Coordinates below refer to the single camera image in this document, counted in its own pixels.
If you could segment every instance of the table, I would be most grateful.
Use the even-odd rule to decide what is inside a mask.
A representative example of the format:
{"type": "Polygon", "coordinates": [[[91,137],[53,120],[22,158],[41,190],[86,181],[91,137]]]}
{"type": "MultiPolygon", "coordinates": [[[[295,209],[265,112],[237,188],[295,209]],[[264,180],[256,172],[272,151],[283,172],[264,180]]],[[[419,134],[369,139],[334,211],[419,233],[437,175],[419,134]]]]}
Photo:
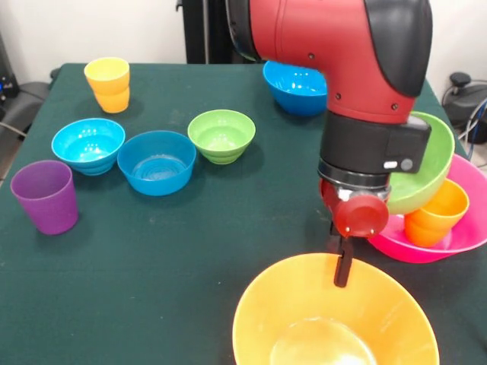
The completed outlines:
{"type": "MultiPolygon", "coordinates": [[[[133,65],[131,105],[110,117],[128,138],[186,133],[194,116],[223,108],[255,121],[254,142],[229,166],[199,158],[189,185],[167,197],[134,192],[116,167],[76,173],[78,224],[43,236],[8,184],[25,164],[54,158],[62,126],[105,116],[82,71],[63,66],[0,189],[0,363],[233,363],[232,320],[246,286],[280,259],[326,249],[322,117],[284,114],[258,65],[133,65]]],[[[447,120],[428,84],[416,109],[447,120]]],[[[417,299],[443,365],[487,363],[486,248],[430,265],[393,261],[366,242],[355,251],[417,299]]]]}

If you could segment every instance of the orange bowl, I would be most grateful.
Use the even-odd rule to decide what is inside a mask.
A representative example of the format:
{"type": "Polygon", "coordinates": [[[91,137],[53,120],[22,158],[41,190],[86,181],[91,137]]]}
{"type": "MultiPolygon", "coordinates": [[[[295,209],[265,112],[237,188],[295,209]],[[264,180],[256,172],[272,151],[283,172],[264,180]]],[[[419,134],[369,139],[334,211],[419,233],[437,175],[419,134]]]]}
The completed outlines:
{"type": "Polygon", "coordinates": [[[294,256],[250,284],[234,318],[237,365],[438,365],[434,332],[406,289],[356,259],[336,287],[337,260],[294,256]]]}

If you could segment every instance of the orange cup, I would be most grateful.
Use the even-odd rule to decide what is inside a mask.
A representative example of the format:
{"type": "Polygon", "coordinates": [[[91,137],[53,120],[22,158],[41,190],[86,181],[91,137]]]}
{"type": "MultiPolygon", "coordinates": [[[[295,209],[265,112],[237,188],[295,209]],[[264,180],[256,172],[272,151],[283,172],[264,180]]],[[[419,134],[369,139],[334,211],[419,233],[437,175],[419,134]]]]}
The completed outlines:
{"type": "Polygon", "coordinates": [[[94,96],[106,113],[120,113],[129,107],[130,66],[124,59],[95,59],[84,68],[94,96]]]}
{"type": "Polygon", "coordinates": [[[416,246],[436,245],[462,219],[469,205],[465,190],[456,182],[445,179],[428,204],[405,216],[406,237],[416,246]]]}

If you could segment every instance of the stacked cups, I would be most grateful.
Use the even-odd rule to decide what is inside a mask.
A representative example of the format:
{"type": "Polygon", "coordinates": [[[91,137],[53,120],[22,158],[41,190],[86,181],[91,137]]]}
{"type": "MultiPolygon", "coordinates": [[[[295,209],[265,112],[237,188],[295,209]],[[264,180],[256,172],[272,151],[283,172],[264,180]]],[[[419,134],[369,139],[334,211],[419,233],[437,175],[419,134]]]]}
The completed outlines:
{"type": "Polygon", "coordinates": [[[84,68],[94,97],[106,113],[120,113],[129,107],[130,67],[124,59],[95,59],[84,68]]]}

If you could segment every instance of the green bowl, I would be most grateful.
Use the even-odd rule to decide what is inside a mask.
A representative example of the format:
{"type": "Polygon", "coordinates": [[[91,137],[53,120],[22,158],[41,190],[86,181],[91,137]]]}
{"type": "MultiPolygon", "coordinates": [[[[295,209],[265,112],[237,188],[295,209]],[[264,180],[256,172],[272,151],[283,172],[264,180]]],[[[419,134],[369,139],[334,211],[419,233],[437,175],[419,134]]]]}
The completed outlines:
{"type": "Polygon", "coordinates": [[[447,177],[455,152],[455,138],[448,125],[431,114],[412,112],[431,126],[431,135],[417,173],[392,173],[390,214],[408,214],[431,200],[447,177]]]}
{"type": "Polygon", "coordinates": [[[256,134],[256,126],[245,114],[233,110],[211,110],[188,125],[189,139],[212,163],[226,165],[245,151],[256,134]]]}

